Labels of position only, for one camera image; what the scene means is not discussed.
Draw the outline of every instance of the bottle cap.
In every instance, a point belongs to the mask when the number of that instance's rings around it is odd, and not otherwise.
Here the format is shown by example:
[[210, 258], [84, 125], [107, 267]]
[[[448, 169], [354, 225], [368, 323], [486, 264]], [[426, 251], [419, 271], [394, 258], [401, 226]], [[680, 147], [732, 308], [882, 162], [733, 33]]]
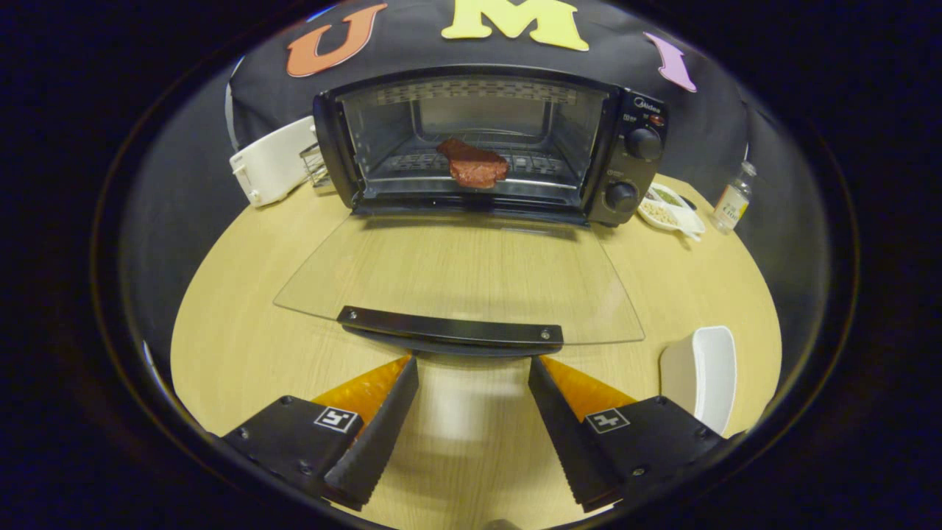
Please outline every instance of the bottle cap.
[[743, 160], [741, 164], [742, 170], [747, 173], [749, 176], [755, 176], [755, 166], [748, 160]]

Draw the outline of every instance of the steak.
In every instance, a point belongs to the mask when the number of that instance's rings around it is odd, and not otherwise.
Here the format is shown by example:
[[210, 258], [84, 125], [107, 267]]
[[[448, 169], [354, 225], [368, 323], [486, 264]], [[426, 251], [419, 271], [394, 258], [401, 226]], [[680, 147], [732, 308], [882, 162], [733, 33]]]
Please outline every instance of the steak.
[[448, 158], [448, 170], [459, 186], [488, 189], [493, 188], [496, 181], [507, 178], [507, 160], [493, 151], [484, 151], [453, 138], [440, 143], [436, 150]]

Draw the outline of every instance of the bottle label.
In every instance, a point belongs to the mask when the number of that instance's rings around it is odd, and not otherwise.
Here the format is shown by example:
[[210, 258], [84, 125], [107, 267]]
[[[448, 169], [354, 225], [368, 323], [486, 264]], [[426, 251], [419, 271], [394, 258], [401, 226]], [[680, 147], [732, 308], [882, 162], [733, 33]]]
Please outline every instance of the bottle label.
[[742, 218], [748, 206], [749, 201], [732, 186], [727, 185], [726, 191], [720, 197], [720, 202], [716, 204], [715, 214], [732, 229], [736, 227], [736, 223]]

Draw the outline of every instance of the oven control panel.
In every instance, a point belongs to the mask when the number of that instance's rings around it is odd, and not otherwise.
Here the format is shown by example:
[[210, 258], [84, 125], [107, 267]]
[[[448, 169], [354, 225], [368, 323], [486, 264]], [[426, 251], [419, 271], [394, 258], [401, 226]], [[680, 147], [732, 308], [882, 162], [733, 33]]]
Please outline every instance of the oven control panel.
[[667, 108], [625, 90], [611, 144], [589, 210], [589, 221], [616, 225], [631, 219], [658, 171], [667, 139]]

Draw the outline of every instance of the glass bottle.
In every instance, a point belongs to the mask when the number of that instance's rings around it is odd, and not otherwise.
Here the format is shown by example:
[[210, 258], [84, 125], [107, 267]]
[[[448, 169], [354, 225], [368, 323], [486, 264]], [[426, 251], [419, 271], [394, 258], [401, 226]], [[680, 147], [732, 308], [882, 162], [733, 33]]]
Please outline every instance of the glass bottle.
[[716, 229], [728, 234], [736, 223], [742, 219], [749, 201], [753, 198], [753, 182], [755, 181], [755, 166], [747, 160], [739, 165], [739, 174], [726, 185], [723, 196], [716, 204], [716, 209], [709, 219]]

